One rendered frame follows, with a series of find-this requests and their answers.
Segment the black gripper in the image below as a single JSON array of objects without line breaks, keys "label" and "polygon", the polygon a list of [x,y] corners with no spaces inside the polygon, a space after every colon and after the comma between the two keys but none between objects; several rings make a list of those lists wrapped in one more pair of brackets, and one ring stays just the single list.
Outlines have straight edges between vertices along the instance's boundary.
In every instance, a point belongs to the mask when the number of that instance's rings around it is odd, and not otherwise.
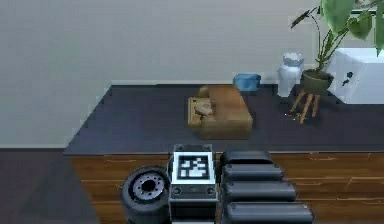
[{"label": "black gripper", "polygon": [[165,224],[169,221],[169,180],[161,166],[134,170],[122,184],[121,202],[127,224]]}]

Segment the white jar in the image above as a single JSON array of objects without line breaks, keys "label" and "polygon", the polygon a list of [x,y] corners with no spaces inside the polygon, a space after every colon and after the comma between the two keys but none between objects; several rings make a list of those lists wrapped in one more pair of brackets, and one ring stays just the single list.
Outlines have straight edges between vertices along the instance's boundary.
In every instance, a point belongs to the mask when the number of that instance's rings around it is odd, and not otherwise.
[{"label": "white jar", "polygon": [[299,53],[286,53],[278,69],[278,95],[288,97],[300,80],[304,58]]}]

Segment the brown cardboard box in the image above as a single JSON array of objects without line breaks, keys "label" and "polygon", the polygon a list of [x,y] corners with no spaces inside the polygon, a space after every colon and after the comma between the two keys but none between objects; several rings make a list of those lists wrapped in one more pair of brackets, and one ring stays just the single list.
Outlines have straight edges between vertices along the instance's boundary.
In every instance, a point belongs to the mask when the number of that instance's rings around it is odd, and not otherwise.
[{"label": "brown cardboard box", "polygon": [[188,98],[187,124],[202,139],[243,140],[251,135],[253,117],[234,85],[211,84]]}]

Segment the green potted house plant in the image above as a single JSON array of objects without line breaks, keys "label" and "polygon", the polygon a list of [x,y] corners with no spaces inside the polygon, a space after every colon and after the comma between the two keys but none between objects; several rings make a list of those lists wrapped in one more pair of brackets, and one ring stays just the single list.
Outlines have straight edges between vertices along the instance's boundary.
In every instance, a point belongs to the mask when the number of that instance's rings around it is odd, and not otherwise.
[{"label": "green potted house plant", "polygon": [[317,28],[317,66],[302,72],[302,89],[290,109],[294,112],[307,96],[300,113],[301,124],[310,106],[313,106],[311,116],[317,115],[320,97],[334,80],[325,68],[348,34],[365,41],[373,32],[376,56],[384,50],[384,0],[320,0],[317,6],[297,16],[290,28],[305,19],[311,19]]}]

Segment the white box appliance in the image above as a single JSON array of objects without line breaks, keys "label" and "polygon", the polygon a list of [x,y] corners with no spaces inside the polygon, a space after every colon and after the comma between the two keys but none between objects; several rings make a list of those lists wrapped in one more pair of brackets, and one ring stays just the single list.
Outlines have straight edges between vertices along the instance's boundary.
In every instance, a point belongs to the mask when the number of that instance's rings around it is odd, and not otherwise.
[{"label": "white box appliance", "polygon": [[384,104],[384,50],[338,48],[326,71],[328,91],[345,104]]}]

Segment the wooden cabinet with dark top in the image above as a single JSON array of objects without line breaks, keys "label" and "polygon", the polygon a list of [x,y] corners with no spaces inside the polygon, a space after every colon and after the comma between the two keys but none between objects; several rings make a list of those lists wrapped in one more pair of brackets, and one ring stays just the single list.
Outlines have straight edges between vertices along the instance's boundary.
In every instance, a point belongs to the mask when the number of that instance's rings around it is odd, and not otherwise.
[{"label": "wooden cabinet with dark top", "polygon": [[[192,86],[113,86],[65,153],[100,224],[125,224],[124,179],[136,168],[165,164],[177,143],[196,143],[187,125]],[[245,96],[255,124],[227,149],[267,150],[298,186],[298,197],[323,222],[384,222],[384,105],[348,105],[324,96],[315,118],[299,124],[290,101],[271,86]]]}]

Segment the blue bowl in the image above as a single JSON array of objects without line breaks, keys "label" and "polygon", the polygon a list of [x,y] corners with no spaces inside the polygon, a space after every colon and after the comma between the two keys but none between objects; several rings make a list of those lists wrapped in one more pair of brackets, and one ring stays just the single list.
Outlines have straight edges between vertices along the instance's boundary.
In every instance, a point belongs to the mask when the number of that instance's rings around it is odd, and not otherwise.
[{"label": "blue bowl", "polygon": [[233,84],[242,92],[257,91],[261,76],[256,73],[239,73],[233,78]]}]

